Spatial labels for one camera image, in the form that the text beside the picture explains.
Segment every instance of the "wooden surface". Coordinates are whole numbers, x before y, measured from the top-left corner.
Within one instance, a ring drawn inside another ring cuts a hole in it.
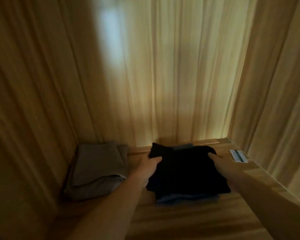
[[[237,149],[236,146],[228,139],[220,139],[219,142],[210,146],[218,155],[233,160],[229,150]],[[139,158],[140,155],[129,156],[131,169]],[[300,205],[263,169],[252,160],[248,161],[241,164],[242,170]],[[101,200],[62,204],[48,239],[64,239],[79,219]],[[126,239],[272,239],[238,193],[220,195],[217,202],[192,202],[175,206],[157,206],[154,203],[154,193],[144,189]]]
[[[226,137],[255,4],[60,0],[92,128],[79,142]]]
[[[300,0],[267,1],[282,8],[252,27],[229,137],[300,199]]]

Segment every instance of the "black garment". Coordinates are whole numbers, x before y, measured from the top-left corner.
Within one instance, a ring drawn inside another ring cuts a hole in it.
[[[156,193],[156,199],[170,194],[229,193],[226,179],[216,170],[208,152],[209,146],[194,146],[181,150],[152,143],[149,158],[162,157],[155,173],[149,178],[147,190]]]

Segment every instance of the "sticker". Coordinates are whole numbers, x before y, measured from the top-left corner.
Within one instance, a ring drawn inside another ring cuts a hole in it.
[[[244,154],[242,153],[242,151],[238,151],[238,150],[230,150],[234,160],[236,162],[240,162],[240,163],[247,163],[247,159],[244,156]]]

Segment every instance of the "wooden wall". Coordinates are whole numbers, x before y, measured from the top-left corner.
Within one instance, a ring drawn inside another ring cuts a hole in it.
[[[300,0],[259,0],[229,137],[300,199]]]
[[[226,137],[255,4],[61,0],[90,140],[141,147]]]

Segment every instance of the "wooden strip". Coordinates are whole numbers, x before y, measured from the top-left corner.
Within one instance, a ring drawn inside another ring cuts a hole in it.
[[[168,144],[165,146],[172,147],[172,146],[179,146],[179,145],[184,145],[184,144],[188,144],[188,143],[192,143],[195,146],[202,146],[202,145],[218,144],[219,141],[217,139],[206,139],[206,140],[186,141],[186,142],[182,142],[182,143]],[[150,152],[151,147],[152,147],[151,145],[143,146],[143,147],[131,147],[131,148],[129,148],[128,155],[137,155],[137,154],[143,154],[145,152]]]

